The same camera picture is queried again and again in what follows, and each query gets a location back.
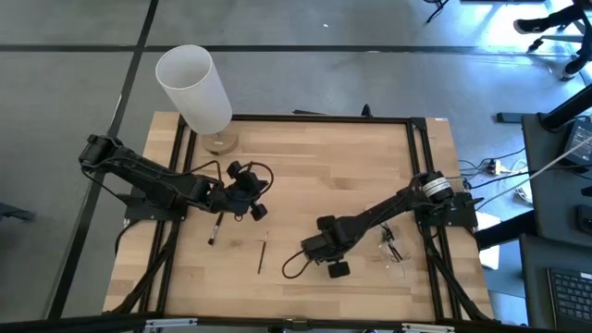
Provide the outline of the thick black makeup brush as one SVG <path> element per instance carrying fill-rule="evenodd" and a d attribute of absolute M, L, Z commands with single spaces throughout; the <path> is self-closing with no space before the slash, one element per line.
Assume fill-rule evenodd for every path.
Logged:
<path fill-rule="evenodd" d="M 216 235 L 217 235 L 217 233 L 219 231 L 219 228 L 221 226 L 221 223 L 222 223 L 222 221 L 224 219 L 224 214 L 225 214 L 224 212 L 220 212 L 219 215 L 218 215 L 218 217 L 217 217 L 217 219 L 216 219 L 216 222 L 215 222 L 215 224 L 213 226 L 211 235 L 210 235 L 210 237 L 208 239 L 208 242 L 207 242 L 208 245 L 210 245 L 210 246 L 213 246 L 215 244 Z"/>

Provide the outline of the clear plastic bag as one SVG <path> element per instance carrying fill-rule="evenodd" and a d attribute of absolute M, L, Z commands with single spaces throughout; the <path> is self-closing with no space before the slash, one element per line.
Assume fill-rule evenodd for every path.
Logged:
<path fill-rule="evenodd" d="M 411 282 L 414 279 L 414 250 L 415 243 L 402 227 L 391 226 L 384 222 L 392 231 L 394 240 L 392 243 L 402 256 L 400 263 L 394 261 L 394 258 L 388 248 L 387 243 L 381 241 L 381 227 L 377 229 L 377 248 L 379 251 L 380 263 L 384 268 L 390 281 L 397 285 Z"/>

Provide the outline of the white cylindrical cup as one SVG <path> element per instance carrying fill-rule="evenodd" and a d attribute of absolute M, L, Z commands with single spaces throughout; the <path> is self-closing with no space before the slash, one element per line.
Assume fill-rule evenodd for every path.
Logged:
<path fill-rule="evenodd" d="M 200 136 L 205 151 L 222 155 L 236 148 L 238 134 L 228 128 L 232 106 L 205 48 L 185 44 L 170 49 L 158 60 L 154 74 L 187 125 Z"/>

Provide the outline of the white paper sheet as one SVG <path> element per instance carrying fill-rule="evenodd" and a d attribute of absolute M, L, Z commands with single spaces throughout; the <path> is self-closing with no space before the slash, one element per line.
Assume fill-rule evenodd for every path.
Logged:
<path fill-rule="evenodd" d="M 481 231 L 483 229 L 491 228 L 498 225 L 501 220 L 496 217 L 486 213 L 476 213 L 477 217 L 477 230 Z M 499 245 L 495 245 L 488 249 L 482 250 L 479 253 L 479 260 L 483 267 L 491 269 L 491 270 L 498 270 L 500 265 L 500 247 Z"/>

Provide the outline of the black desk leg bar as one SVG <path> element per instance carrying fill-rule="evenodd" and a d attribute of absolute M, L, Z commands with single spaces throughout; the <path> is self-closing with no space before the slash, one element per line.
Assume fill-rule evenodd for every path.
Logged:
<path fill-rule="evenodd" d="M 474 236 L 478 250 L 482 251 L 502 243 L 516 240 L 522 234 L 538 235 L 534 210 L 501 221 L 495 226 L 478 230 Z"/>

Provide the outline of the dark grey desk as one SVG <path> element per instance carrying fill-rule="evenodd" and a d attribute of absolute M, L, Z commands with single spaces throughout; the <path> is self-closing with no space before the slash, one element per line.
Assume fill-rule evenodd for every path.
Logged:
<path fill-rule="evenodd" d="M 548 269 L 592 273 L 592 247 L 547 240 L 530 235 L 519 237 L 528 323 L 560 333 L 554 326 Z"/>
<path fill-rule="evenodd" d="M 541 127 L 538 116 L 522 117 L 527 164 L 539 170 L 563 152 L 565 133 Z M 582 176 L 557 163 L 530 180 L 537 234 L 553 241 L 592 247 L 592 236 L 576 226 L 579 205 L 592 208 L 592 197 L 582 190 L 592 186 L 592 168 Z"/>

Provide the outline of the black floor object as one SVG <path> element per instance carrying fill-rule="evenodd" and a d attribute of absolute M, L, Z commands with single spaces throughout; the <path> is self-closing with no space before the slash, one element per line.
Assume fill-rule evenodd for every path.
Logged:
<path fill-rule="evenodd" d="M 36 214 L 29 210 L 19 209 L 15 206 L 0 202 L 0 220 L 5 217 L 14 217 L 22 221 L 33 221 Z"/>

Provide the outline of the black keyboard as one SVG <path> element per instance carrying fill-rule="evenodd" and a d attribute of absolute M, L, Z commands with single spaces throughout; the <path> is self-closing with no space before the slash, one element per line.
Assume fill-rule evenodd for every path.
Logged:
<path fill-rule="evenodd" d="M 592 273 L 550 267 L 548 278 L 554 326 L 592 333 Z"/>

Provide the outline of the black chair base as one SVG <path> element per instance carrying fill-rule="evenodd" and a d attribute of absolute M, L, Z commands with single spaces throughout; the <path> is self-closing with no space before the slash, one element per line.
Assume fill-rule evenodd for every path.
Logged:
<path fill-rule="evenodd" d="M 441 11 L 444 9 L 445 5 L 450 1 L 450 0 L 424 0 L 426 3 L 428 4 L 432 4 L 435 6 L 435 10 L 433 11 L 433 13 L 427 18 L 426 20 L 426 24 L 429 24 L 437 15 L 439 15 L 441 13 Z"/>

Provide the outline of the black desk device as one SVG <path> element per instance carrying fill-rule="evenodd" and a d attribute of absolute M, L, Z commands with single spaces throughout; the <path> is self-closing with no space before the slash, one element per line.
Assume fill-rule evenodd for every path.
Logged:
<path fill-rule="evenodd" d="M 566 130 L 563 151 L 566 153 L 575 146 L 577 149 L 564 156 L 560 163 L 574 167 L 578 173 L 587 172 L 592 167 L 592 122 L 577 119 Z"/>

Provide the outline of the black monitor pole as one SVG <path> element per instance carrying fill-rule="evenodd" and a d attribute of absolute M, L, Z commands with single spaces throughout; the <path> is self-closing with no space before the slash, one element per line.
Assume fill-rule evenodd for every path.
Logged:
<path fill-rule="evenodd" d="M 548 114 L 537 115 L 540 125 L 547 131 L 556 130 L 592 107 L 592 83 Z"/>

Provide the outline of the grey chair base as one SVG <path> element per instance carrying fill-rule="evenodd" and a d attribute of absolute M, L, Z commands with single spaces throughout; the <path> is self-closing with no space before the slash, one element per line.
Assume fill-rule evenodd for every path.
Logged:
<path fill-rule="evenodd" d="M 546 40 L 549 41 L 559 41 L 559 42 L 566 42 L 566 43 L 582 43 L 584 39 L 583 35 L 543 35 L 533 41 L 533 43 L 528 47 L 528 52 L 534 52 L 538 49 L 540 45 L 542 45 Z"/>

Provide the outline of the person's leg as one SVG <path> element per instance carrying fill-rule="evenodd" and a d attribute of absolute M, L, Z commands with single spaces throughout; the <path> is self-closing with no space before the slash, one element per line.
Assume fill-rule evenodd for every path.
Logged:
<path fill-rule="evenodd" d="M 582 46 L 577 52 L 577 57 L 563 67 L 561 79 L 571 80 L 591 61 L 592 46 Z"/>
<path fill-rule="evenodd" d="M 592 10 L 592 0 L 573 0 L 571 6 L 548 14 L 544 18 L 517 19 L 513 22 L 513 27 L 520 34 L 542 33 L 549 28 L 567 26 L 583 19 L 586 10 Z"/>

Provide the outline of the black aluminium table frame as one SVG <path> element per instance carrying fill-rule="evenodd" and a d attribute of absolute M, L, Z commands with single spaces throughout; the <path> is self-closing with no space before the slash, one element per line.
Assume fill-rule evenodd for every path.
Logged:
<path fill-rule="evenodd" d="M 313 328 L 383 328 L 402 323 L 436 324 L 455 317 L 446 283 L 426 260 L 416 217 L 402 227 L 415 243 L 414 279 L 397 285 L 381 266 L 377 230 L 347 256 L 351 273 L 331 278 L 322 265 L 300 256 L 300 243 L 317 232 L 316 219 L 355 215 L 377 204 L 422 171 L 458 172 L 446 120 L 401 117 L 237 115 L 239 136 L 230 154 L 213 156 L 200 139 L 179 127 L 175 113 L 157 112 L 144 155 L 177 170 L 199 167 L 215 177 L 232 161 L 256 162 L 274 181 L 263 196 L 260 221 L 224 216 L 213 246 L 207 240 L 217 217 L 190 209 L 178 223 L 172 262 L 159 271 L 143 302 L 172 318 L 200 325 L 256 326 L 307 331 Z M 268 239 L 260 275 L 257 266 Z"/>

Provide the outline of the silver frame bracket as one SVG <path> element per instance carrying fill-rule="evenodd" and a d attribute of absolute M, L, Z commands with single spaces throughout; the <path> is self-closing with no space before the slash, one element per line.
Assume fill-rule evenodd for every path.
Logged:
<path fill-rule="evenodd" d="M 198 324 L 197 318 L 158 318 L 145 322 L 145 329 L 158 330 L 171 327 L 191 327 Z"/>
<path fill-rule="evenodd" d="M 456 333 L 455 327 L 419 323 L 402 323 L 401 331 L 403 333 Z"/>

